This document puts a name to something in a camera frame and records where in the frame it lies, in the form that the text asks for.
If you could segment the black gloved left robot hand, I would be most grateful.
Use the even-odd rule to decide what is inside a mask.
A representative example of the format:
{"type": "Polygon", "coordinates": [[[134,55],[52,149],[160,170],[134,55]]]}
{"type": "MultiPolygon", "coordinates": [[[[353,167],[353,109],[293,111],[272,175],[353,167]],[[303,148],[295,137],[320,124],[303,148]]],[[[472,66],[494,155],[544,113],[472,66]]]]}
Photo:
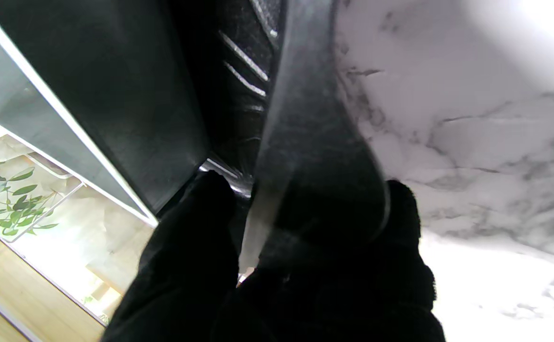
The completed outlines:
{"type": "Polygon", "coordinates": [[[149,238],[101,341],[444,342],[414,193],[387,184],[389,219],[366,249],[326,266],[260,266],[238,285],[234,192],[200,173],[149,238]]]}

